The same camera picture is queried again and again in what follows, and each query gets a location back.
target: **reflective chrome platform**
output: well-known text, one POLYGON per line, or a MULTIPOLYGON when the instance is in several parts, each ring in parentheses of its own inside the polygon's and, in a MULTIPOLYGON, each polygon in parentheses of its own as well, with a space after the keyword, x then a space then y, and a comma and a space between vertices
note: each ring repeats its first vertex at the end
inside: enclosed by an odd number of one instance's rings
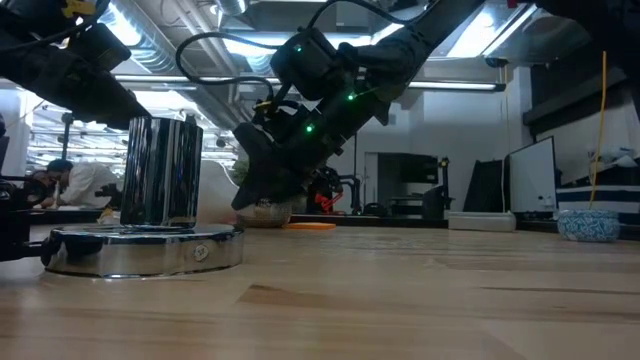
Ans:
POLYGON ((243 230, 229 225, 192 229, 77 226, 49 235, 47 271, 126 278, 220 270, 242 262, 243 230))

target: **desk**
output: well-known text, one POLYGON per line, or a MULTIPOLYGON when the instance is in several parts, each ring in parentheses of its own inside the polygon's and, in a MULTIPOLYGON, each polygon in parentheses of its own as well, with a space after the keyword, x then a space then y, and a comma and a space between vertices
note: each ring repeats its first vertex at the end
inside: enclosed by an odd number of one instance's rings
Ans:
POLYGON ((94 223, 100 218, 102 210, 37 210, 29 215, 29 223, 45 224, 82 224, 94 223))
POLYGON ((5 359, 636 359, 640 246, 556 234, 249 230, 245 263, 148 280, 0 264, 5 359))

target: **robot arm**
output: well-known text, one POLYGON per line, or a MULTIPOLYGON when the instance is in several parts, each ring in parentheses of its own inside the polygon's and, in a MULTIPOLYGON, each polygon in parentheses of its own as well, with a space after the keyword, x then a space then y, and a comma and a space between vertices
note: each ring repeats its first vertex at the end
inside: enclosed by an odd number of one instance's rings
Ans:
MULTIPOLYGON (((113 128, 128 129, 131 118, 149 115, 110 74, 131 53, 103 24, 73 35, 65 49, 24 46, 37 41, 32 33, 46 37, 75 26, 77 14, 65 16, 59 4, 9 0, 0 5, 0 77, 71 110, 75 118, 113 128)), ((67 9, 73 4, 87 3, 67 0, 67 9)))
POLYGON ((430 10, 376 45, 335 50, 324 35, 307 28, 273 55, 282 81, 267 109, 234 134, 249 155, 249 171, 232 207, 240 210, 268 198, 283 202, 304 193, 322 164, 369 119, 388 121, 391 102, 407 88, 431 52, 484 0, 440 0, 430 10), (364 74, 359 68, 366 68, 364 74), (290 115, 277 108, 291 86, 308 100, 290 115))

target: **patterned bowl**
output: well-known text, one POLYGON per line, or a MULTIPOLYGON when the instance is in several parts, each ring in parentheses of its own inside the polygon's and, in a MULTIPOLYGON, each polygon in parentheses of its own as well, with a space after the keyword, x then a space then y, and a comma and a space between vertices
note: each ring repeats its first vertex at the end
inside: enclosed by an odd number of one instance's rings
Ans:
POLYGON ((612 242, 620 235, 618 213, 608 210, 564 210, 558 216, 558 232, 572 241, 612 242))
POLYGON ((291 218, 291 203, 272 203, 260 200, 255 206, 236 212, 238 225, 243 227, 275 228, 289 223, 291 218))

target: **wooden tabletop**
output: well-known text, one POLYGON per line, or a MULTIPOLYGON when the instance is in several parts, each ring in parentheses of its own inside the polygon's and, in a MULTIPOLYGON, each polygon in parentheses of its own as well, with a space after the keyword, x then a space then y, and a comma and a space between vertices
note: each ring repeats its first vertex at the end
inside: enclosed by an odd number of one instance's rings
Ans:
POLYGON ((640 243, 261 230, 245 255, 147 280, 2 263, 0 359, 640 358, 640 243))

